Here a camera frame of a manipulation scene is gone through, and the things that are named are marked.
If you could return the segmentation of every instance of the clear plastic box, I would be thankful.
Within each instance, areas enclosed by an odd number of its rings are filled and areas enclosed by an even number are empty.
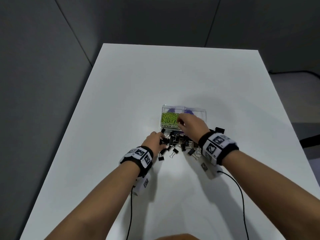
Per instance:
[[[199,117],[204,122],[207,122],[207,112],[205,109],[163,105],[161,113],[161,128],[180,131],[180,128],[178,127],[178,123],[176,121],[180,113],[189,113]]]

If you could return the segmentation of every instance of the hand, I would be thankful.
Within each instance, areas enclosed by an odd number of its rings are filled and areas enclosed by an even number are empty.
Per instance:
[[[153,157],[156,157],[162,149],[167,147],[165,144],[159,145],[160,138],[165,138],[165,135],[162,132],[153,131],[142,143],[142,146],[149,147],[152,150]]]
[[[198,143],[200,138],[210,132],[206,123],[197,116],[189,113],[181,113],[177,118],[179,128],[194,142]]]

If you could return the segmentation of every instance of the wire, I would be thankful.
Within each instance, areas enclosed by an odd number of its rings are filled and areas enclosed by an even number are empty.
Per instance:
[[[236,184],[237,186],[239,187],[239,190],[241,192],[241,196],[242,196],[242,206],[243,206],[243,221],[244,221],[244,227],[245,227],[245,232],[247,234],[247,239],[249,240],[249,235],[248,235],[248,230],[247,230],[247,225],[246,225],[246,215],[245,215],[245,199],[243,198],[243,194],[242,194],[242,190],[240,188],[240,185],[238,184],[238,182],[233,178],[231,177],[229,174],[225,173],[225,172],[222,172],[222,171],[217,171],[218,173],[224,173],[226,176],[228,176],[229,178],[231,178]]]
[[[130,216],[130,224],[129,224],[129,229],[128,229],[128,234],[127,234],[126,240],[128,240],[129,232],[130,232],[130,227],[131,227],[131,222],[132,222],[132,190],[133,190],[133,189],[134,189],[134,187],[132,186],[132,188],[131,188],[131,216]]]

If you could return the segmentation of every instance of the white table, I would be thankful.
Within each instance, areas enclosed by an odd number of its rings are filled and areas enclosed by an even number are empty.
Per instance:
[[[226,129],[242,151],[320,198],[258,51],[104,44],[21,239],[44,239],[124,153],[159,131],[163,104],[206,109],[210,128]],[[244,200],[250,239],[283,239]],[[107,239],[125,239],[129,220],[128,197]],[[133,198],[130,239],[186,232],[246,239],[241,194],[226,176],[209,180],[193,157],[167,154],[152,187]]]

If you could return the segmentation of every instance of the wristband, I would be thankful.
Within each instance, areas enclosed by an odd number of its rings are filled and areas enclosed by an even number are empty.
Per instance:
[[[137,148],[133,148],[128,153],[126,153],[122,157],[120,164],[125,161],[134,162],[140,168],[138,177],[141,177],[146,175],[152,167],[152,158],[152,150],[149,147],[142,145]]]
[[[199,146],[201,154],[213,165],[221,165],[226,155],[239,149],[234,140],[215,131],[204,134],[199,140]]]

